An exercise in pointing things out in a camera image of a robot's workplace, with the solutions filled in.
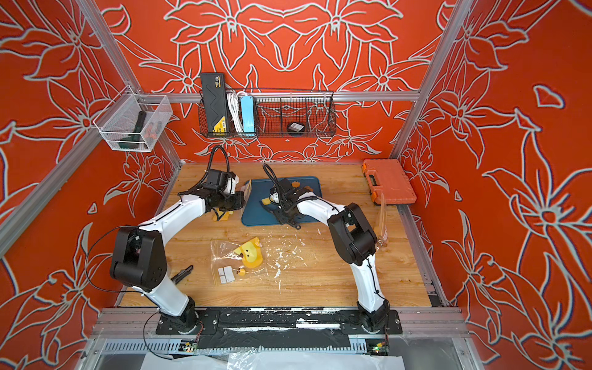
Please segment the dark blue tray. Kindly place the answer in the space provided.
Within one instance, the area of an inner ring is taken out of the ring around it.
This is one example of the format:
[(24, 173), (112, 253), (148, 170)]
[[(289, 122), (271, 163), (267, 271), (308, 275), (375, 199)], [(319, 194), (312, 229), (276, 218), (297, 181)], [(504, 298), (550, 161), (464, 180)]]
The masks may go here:
[[(322, 196), (320, 181), (317, 177), (288, 177), (292, 182), (299, 182), (302, 186), (308, 186), (317, 196)], [(266, 211), (261, 200), (268, 198), (273, 183), (269, 179), (257, 179), (251, 182), (251, 193), (248, 202), (243, 208), (241, 222), (247, 227), (279, 225), (276, 217)]]

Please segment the bag with cream bear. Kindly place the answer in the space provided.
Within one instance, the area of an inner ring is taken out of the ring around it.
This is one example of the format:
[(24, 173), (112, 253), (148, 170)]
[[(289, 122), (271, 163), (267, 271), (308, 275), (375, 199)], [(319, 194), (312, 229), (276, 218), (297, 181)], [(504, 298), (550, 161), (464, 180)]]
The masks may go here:
[(388, 245), (389, 233), (387, 227), (388, 210), (384, 196), (379, 195), (377, 197), (377, 201), (379, 202), (380, 209), (376, 219), (376, 224), (374, 226), (374, 232), (376, 233), (377, 237), (376, 249), (379, 250), (380, 248), (384, 248)]

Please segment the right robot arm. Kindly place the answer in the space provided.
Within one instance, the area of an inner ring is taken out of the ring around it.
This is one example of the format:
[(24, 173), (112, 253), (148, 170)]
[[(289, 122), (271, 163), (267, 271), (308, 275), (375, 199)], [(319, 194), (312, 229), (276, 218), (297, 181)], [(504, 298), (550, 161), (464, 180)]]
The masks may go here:
[(362, 208), (356, 203), (332, 203), (310, 189), (278, 178), (271, 166), (262, 166), (272, 183), (261, 206), (279, 224), (300, 229), (300, 220), (311, 217), (328, 227), (335, 250), (347, 263), (355, 279), (360, 325), (370, 332), (387, 330), (390, 303), (382, 293), (376, 271), (378, 237)]

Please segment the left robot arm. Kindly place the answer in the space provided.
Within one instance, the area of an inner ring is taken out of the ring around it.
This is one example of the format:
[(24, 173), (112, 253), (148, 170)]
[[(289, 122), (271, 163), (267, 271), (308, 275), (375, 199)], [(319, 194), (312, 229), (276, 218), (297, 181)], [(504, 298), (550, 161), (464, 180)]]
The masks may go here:
[(212, 149), (203, 177), (179, 200), (137, 226), (121, 227), (116, 236), (110, 277), (148, 297), (173, 330), (188, 333), (197, 326), (195, 303), (169, 276), (165, 247), (192, 221), (212, 212), (216, 220), (245, 205), (239, 177), (221, 145)]

